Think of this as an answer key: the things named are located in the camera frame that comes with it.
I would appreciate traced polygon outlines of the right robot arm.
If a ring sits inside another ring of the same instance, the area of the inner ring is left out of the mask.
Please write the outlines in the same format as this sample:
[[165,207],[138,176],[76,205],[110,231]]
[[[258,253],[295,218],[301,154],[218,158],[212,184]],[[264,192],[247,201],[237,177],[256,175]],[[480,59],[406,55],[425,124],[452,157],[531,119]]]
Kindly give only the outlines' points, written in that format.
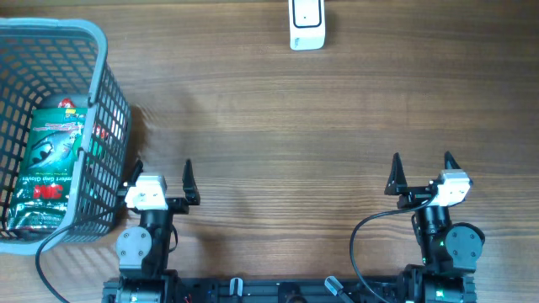
[[422,264],[409,264],[397,277],[398,302],[475,302],[473,274],[483,252],[484,233],[451,221],[450,208],[463,203],[472,180],[450,152],[444,168],[425,186],[409,186],[395,153],[384,194],[398,197],[397,208],[411,212]]

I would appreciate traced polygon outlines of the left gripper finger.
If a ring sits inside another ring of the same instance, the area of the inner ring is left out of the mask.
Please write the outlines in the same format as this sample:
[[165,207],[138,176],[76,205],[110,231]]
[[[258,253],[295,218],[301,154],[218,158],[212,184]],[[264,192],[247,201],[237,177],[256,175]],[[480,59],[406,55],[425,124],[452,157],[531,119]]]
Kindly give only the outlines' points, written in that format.
[[187,200],[199,200],[200,193],[195,182],[194,170],[190,159],[187,159],[185,162],[182,181],[184,197]]
[[126,180],[127,185],[133,185],[136,183],[138,177],[143,172],[143,162],[140,159],[137,159],[134,167],[131,169]]

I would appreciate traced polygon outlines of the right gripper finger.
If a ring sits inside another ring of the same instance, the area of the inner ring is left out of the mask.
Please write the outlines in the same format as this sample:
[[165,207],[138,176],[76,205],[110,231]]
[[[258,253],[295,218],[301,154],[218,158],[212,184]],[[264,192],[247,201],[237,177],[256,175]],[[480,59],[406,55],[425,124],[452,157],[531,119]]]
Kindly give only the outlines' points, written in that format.
[[445,170],[461,168],[449,151],[446,151],[444,154],[444,166]]
[[408,183],[403,171],[403,164],[398,152],[393,155],[392,168],[384,189],[385,195],[402,195],[408,192]]

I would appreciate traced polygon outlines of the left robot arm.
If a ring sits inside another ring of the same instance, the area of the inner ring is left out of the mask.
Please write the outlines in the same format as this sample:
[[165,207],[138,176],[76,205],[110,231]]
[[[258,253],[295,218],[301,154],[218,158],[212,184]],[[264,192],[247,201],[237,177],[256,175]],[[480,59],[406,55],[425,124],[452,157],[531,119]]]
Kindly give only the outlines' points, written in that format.
[[103,302],[192,301],[178,272],[168,268],[168,256],[175,250],[170,242],[179,242],[173,217],[187,215],[191,205],[200,204],[190,160],[184,165],[182,190],[183,197],[167,197],[165,177],[145,173],[142,161],[136,162],[117,196],[127,209],[140,215],[140,223],[125,229],[117,238],[120,276],[104,284]]

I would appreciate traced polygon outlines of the red chili sauce bottle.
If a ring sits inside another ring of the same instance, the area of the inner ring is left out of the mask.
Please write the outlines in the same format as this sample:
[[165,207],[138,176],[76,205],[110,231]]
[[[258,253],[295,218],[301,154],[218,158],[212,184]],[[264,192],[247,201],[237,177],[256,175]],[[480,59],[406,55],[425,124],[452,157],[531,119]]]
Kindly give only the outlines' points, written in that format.
[[45,97],[38,106],[39,109],[87,107],[88,95],[67,93],[52,94],[48,97]]

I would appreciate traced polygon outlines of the green 3M gloves packet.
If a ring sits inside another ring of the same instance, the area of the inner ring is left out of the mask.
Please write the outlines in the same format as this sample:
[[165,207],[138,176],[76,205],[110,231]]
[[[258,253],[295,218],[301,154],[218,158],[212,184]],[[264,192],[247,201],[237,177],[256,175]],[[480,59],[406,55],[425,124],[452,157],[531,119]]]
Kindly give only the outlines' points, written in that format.
[[88,110],[37,109],[8,211],[10,231],[49,231],[67,212]]

